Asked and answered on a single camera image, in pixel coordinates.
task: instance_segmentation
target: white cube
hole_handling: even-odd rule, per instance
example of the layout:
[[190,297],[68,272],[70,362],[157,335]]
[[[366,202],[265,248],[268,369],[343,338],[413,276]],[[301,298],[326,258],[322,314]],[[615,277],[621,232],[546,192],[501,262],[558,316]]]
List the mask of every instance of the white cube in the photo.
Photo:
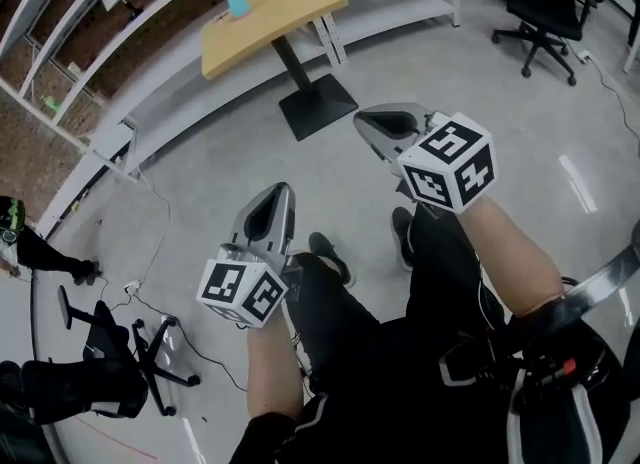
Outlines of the white cube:
[[266,263],[209,260],[196,298],[225,320],[262,327],[286,291]]
[[461,113],[402,153],[398,164],[416,201],[455,213],[498,179],[491,134]]

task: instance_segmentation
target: wooden tabletop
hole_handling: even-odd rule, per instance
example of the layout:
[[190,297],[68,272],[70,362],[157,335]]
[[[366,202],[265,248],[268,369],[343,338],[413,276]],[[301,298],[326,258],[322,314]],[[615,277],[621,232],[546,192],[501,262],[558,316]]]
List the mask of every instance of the wooden tabletop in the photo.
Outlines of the wooden tabletop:
[[251,12],[225,15],[202,29],[202,74],[208,80],[231,68],[274,39],[329,12],[347,0],[247,0]]

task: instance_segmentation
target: gray concrete floor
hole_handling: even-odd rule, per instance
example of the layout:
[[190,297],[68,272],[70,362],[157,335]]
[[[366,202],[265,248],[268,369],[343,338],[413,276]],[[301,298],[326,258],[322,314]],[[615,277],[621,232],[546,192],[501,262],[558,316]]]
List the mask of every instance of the gray concrete floor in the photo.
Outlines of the gray concrete floor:
[[[349,65],[334,73],[361,107],[415,101],[449,114],[463,112],[488,128],[501,173],[492,196],[564,274],[585,278],[627,245],[640,216],[637,143],[594,66],[570,57],[578,79],[572,88],[560,66],[541,52],[532,77],[522,78],[524,46],[490,40],[492,29],[517,24],[500,0],[462,0],[460,28],[443,18],[387,32],[351,47]],[[589,21],[583,42],[574,46],[589,49],[613,82],[633,93],[623,94],[623,100],[629,123],[640,130],[640,65],[628,77],[621,70],[628,26],[627,19],[604,5]],[[327,70],[315,64],[311,76]],[[197,348],[226,363],[241,384],[247,375],[244,334],[198,305],[196,288],[206,260],[228,237],[238,208],[267,186],[277,181],[292,185],[298,201],[294,247],[304,247],[312,231],[325,233],[358,276],[353,294],[375,316],[402,316],[408,298],[409,276],[397,264],[388,219],[395,206],[410,204],[394,193],[396,182],[387,166],[361,141],[349,117],[296,142],[278,107],[292,89],[284,77],[265,84],[196,125],[144,167],[172,210],[167,238],[140,296],[178,316]],[[576,172],[578,191],[572,187]],[[54,243],[72,255],[100,257],[109,280],[104,300],[114,306],[126,300],[122,285],[145,274],[166,224],[164,204],[144,185],[124,184],[109,175],[63,224]],[[64,330],[58,284],[68,287],[75,306],[91,311],[103,283],[78,288],[64,275],[40,275],[41,355],[76,361],[88,328],[78,323],[71,332]],[[618,296],[589,317],[619,355],[640,308],[638,277],[626,293],[628,302]],[[150,330],[160,323],[156,313],[136,302],[114,314],[123,325],[138,317]],[[163,462],[227,462],[247,422],[245,397],[220,367],[199,359],[179,331],[170,336],[161,364],[203,378],[201,386],[189,390],[161,384],[178,408],[177,417],[161,418],[149,399],[135,420],[79,418]],[[636,406],[630,425],[635,433],[640,429],[637,411]],[[150,461],[78,419],[58,428],[72,462]],[[640,443],[628,437],[615,460],[627,463],[638,453]]]

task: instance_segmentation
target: yellow table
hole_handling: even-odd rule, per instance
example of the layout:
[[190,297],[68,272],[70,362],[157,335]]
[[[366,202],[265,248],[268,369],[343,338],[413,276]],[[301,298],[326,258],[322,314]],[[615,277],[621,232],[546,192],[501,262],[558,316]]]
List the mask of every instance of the yellow table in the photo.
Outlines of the yellow table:
[[347,5],[347,0],[247,0],[251,12],[241,18],[226,14],[202,29],[202,74],[214,79],[260,48],[272,44],[298,91],[280,101],[296,139],[328,126],[358,108],[333,77],[314,82],[300,64],[285,34],[323,14]]

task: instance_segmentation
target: black table base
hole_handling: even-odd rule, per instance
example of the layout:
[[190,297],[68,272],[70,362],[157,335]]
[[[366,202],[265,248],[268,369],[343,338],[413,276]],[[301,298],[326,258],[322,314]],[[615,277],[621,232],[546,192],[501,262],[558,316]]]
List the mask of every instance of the black table base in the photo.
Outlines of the black table base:
[[280,108],[298,142],[358,108],[333,75],[311,82],[284,36],[274,40],[273,47],[299,88],[280,101]]

